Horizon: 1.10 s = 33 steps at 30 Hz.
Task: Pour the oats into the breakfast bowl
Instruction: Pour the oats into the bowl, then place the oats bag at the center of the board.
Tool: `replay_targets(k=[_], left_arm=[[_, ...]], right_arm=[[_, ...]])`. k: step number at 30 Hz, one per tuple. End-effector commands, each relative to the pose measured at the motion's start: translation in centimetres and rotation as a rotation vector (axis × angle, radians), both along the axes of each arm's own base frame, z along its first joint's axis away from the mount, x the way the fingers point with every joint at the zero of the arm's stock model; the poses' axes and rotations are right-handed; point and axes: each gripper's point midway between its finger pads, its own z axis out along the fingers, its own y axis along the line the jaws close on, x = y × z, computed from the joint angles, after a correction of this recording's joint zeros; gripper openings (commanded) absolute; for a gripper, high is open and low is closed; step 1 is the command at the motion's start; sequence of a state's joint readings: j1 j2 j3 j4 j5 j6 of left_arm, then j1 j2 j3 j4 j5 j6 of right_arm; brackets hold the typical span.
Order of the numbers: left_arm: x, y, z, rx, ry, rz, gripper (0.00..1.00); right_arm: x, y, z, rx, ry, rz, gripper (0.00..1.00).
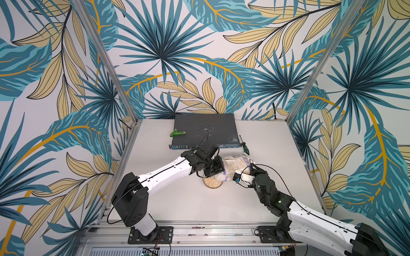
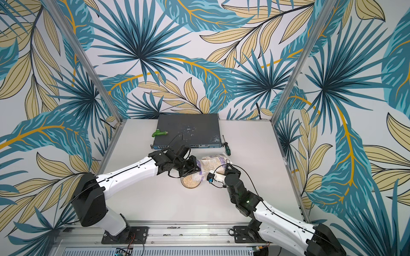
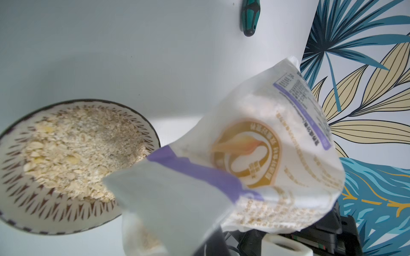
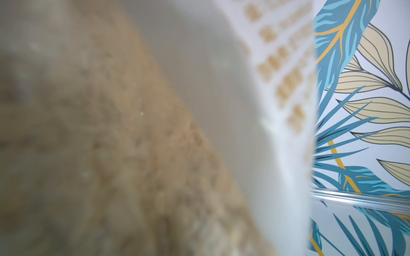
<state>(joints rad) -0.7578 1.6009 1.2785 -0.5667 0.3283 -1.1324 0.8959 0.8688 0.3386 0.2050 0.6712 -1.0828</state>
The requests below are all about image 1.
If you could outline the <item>white red patterned bowl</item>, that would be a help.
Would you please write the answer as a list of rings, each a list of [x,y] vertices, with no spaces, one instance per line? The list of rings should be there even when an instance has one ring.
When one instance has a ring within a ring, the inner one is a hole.
[[[202,181],[204,185],[210,189],[217,189],[223,184],[223,181],[217,180],[215,176],[210,177],[210,178],[203,177]]]

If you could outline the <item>oatmeal bag white purple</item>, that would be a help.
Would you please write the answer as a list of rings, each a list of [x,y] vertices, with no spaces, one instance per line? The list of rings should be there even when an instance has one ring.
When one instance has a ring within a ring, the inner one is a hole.
[[[252,160],[246,154],[233,155],[223,159],[223,171],[215,175],[215,178],[219,181],[233,181],[233,176],[235,172],[244,172],[250,175],[251,164],[255,161]]]

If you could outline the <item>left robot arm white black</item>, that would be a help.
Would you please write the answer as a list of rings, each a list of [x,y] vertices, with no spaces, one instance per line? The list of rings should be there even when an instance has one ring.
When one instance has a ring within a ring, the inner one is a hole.
[[[125,175],[113,197],[113,209],[119,214],[125,226],[139,232],[144,239],[155,238],[159,226],[147,213],[148,199],[172,182],[192,174],[204,172],[210,178],[224,171],[220,148],[210,142],[184,151],[173,162],[144,175]]]

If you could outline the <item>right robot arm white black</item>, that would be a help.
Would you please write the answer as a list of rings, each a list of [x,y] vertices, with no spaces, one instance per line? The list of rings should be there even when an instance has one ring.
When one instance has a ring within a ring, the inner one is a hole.
[[[309,208],[279,191],[263,164],[251,164],[251,188],[275,216],[275,237],[312,245],[333,256],[388,256],[389,250],[376,230],[361,223],[352,225]]]

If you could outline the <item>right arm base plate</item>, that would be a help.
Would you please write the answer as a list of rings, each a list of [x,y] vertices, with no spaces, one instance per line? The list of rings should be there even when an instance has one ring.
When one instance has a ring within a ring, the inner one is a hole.
[[[291,238],[290,229],[278,226],[258,226],[254,230],[254,235],[258,236],[262,244],[268,243],[290,243],[295,244],[299,241]]]

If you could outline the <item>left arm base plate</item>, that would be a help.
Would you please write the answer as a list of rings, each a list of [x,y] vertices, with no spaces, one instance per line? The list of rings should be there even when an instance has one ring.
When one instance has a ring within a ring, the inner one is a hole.
[[[173,226],[156,227],[151,233],[149,233],[146,236],[144,236],[135,227],[131,227],[128,238],[128,244],[171,244],[173,241],[173,234]]]

